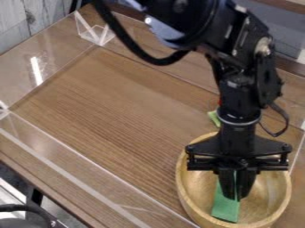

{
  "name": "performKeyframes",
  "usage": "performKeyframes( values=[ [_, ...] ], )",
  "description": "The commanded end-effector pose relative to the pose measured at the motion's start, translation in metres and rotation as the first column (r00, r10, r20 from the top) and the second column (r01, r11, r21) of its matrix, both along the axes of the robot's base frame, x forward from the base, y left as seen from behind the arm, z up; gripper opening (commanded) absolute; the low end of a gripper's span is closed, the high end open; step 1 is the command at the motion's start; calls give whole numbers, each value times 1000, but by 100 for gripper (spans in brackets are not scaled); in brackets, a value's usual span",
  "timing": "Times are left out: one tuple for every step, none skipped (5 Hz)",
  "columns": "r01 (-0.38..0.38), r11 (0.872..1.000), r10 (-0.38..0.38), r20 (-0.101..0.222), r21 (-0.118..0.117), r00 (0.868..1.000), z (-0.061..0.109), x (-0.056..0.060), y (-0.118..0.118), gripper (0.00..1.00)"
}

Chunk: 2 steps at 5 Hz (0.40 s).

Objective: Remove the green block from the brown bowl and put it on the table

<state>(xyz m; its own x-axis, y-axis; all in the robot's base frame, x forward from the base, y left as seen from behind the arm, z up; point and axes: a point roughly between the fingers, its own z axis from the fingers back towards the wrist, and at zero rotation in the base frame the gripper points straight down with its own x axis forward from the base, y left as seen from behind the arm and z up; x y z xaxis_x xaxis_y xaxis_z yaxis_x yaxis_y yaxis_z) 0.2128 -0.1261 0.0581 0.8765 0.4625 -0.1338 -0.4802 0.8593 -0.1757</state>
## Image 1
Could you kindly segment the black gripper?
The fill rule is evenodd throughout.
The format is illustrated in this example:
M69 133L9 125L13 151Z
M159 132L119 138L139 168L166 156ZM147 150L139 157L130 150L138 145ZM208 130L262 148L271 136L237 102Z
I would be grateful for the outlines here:
M251 130L242 137L222 131L195 138L184 147L188 171L212 171L218 174L223 196L233 200L247 197L255 175L261 171L286 171L291 145L257 135Z

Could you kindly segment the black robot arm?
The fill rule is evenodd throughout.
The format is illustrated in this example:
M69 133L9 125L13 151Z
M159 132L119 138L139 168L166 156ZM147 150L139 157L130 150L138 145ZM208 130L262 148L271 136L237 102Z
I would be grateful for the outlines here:
M125 48L143 61L164 66L190 52L204 53L219 89L215 111L220 129L215 136L186 146L187 169L211 170L219 176L223 196L241 200L249 195L255 176L285 171L289 144L255 134L262 109L282 95L283 81L275 69L275 44L267 26L233 0L127 0L146 14L146 24L175 52L151 56L127 34L104 0L92 0L103 21Z

